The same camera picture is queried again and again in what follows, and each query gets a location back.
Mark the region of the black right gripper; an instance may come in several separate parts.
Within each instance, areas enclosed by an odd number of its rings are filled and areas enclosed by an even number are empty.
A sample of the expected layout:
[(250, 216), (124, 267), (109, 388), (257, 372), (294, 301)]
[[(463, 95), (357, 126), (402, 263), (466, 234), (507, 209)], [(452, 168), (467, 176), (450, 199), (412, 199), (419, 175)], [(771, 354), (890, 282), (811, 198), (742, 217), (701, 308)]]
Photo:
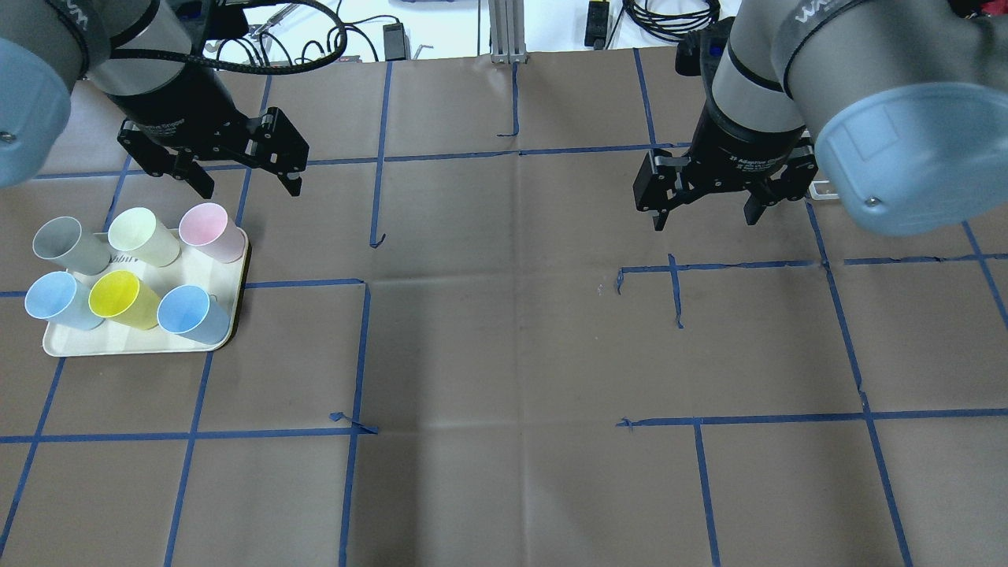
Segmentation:
[(745, 191), (744, 219), (755, 226), (767, 209), (803, 198), (818, 171), (802, 129), (757, 134), (755, 143), (745, 143), (702, 119), (683, 154), (646, 151), (633, 182), (634, 205), (651, 214), (653, 230), (663, 231), (673, 209), (705, 196)]

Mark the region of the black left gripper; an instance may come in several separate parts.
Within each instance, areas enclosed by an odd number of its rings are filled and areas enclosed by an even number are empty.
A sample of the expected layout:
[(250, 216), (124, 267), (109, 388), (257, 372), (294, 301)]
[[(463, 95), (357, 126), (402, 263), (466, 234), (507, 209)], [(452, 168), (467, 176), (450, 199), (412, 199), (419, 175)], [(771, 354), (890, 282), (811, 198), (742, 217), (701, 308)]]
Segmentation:
[(250, 117), (221, 85), (169, 85), (120, 96), (126, 119), (117, 136), (141, 169), (184, 182), (209, 200), (215, 182), (197, 161), (234, 161), (277, 175), (291, 197), (302, 194), (309, 144), (277, 107)]

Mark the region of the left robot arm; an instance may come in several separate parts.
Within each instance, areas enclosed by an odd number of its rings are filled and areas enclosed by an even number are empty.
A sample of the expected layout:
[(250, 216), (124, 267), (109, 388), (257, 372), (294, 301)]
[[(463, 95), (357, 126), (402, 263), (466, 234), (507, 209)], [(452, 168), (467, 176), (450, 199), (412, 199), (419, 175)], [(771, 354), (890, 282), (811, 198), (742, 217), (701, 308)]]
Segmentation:
[(272, 173), (298, 196), (309, 144), (280, 109), (238, 111), (217, 76), (224, 62), (202, 60), (209, 40), (248, 29), (242, 6), (227, 1), (4, 1), (2, 186), (43, 168), (73, 86), (86, 80), (124, 114), (118, 143), (148, 176), (211, 198), (202, 162), (233, 161)]

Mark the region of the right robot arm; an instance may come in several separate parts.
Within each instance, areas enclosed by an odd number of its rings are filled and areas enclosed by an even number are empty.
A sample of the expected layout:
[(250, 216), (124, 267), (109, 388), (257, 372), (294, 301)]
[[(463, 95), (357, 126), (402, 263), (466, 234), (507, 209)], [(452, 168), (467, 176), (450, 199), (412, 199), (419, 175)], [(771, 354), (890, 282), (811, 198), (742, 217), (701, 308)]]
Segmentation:
[(1004, 15), (950, 1), (745, 1), (688, 32), (676, 71), (705, 103), (680, 157), (649, 150), (635, 208), (745, 191), (746, 222), (824, 173), (853, 222), (925, 233), (1006, 203)]

